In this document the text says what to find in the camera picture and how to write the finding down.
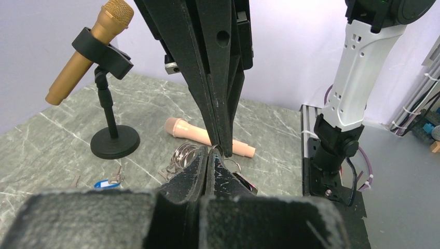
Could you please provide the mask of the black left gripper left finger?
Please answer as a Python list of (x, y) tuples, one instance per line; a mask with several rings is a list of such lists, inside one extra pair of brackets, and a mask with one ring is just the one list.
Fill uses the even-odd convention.
[(51, 190), (22, 205), (1, 248), (203, 248), (209, 150), (157, 189)]

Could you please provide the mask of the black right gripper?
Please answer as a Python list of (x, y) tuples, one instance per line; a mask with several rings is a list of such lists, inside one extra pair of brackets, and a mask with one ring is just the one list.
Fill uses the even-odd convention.
[(166, 51), (168, 75), (181, 72), (210, 142), (232, 155), (233, 121), (253, 66), (249, 1), (135, 1)]

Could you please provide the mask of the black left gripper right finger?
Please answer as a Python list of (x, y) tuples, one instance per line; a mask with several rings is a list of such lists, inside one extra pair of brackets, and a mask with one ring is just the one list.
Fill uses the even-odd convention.
[(200, 200), (199, 248), (349, 248), (340, 212), (319, 197), (218, 197)]

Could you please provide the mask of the metal disc with keyrings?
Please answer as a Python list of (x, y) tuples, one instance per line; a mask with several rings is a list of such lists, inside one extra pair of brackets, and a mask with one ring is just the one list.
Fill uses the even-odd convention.
[(159, 175), (166, 181), (170, 180), (180, 172), (182, 172), (192, 161), (198, 146), (191, 143), (180, 145), (173, 153), (170, 163), (163, 170), (159, 171)]

